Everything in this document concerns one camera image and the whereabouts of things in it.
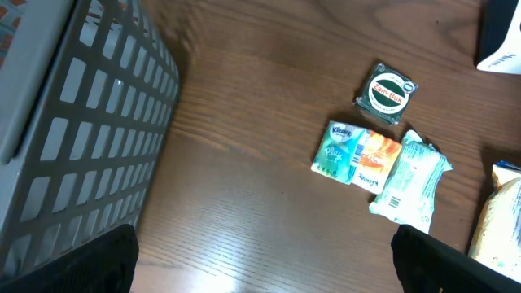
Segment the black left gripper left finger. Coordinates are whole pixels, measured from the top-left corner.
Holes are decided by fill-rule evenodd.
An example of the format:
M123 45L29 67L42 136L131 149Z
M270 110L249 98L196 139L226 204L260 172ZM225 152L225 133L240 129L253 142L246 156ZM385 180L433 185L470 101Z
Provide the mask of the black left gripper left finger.
M129 293L138 253L135 228L119 225L31 273L3 282L1 293Z

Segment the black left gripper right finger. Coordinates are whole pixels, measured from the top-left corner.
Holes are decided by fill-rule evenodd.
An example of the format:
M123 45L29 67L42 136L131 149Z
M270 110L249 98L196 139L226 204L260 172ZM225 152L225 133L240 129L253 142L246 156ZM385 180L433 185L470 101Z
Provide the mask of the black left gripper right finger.
M520 292L519 282L411 225L398 227L391 248L405 292Z

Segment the green wipes pack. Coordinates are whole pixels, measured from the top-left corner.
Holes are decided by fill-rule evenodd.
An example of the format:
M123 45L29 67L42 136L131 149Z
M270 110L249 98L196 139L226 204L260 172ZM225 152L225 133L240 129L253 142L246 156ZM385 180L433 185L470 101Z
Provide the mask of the green wipes pack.
M414 130L406 132L401 145L383 191L376 195L369 211L428 234L435 210L436 187L452 165Z

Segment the yellow wet wipes pack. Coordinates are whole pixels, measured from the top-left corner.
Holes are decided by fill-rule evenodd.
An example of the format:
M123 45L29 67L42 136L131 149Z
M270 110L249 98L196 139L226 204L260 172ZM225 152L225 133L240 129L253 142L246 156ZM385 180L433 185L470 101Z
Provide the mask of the yellow wet wipes pack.
M501 160L492 168L494 192L480 213L468 256L520 281L520 167Z

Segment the teal Kleenex tissue pack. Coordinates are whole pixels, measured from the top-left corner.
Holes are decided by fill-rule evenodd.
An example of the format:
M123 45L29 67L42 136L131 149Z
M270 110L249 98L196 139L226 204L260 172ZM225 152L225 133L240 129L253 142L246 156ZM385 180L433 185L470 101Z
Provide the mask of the teal Kleenex tissue pack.
M331 120L311 170L350 185L369 136L368 129Z

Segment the orange snack pack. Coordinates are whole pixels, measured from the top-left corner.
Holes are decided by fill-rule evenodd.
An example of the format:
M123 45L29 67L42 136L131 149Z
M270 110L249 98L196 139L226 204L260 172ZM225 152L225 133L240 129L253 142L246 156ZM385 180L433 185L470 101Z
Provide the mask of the orange snack pack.
M401 149L399 142L371 130L352 183L372 194L381 193Z

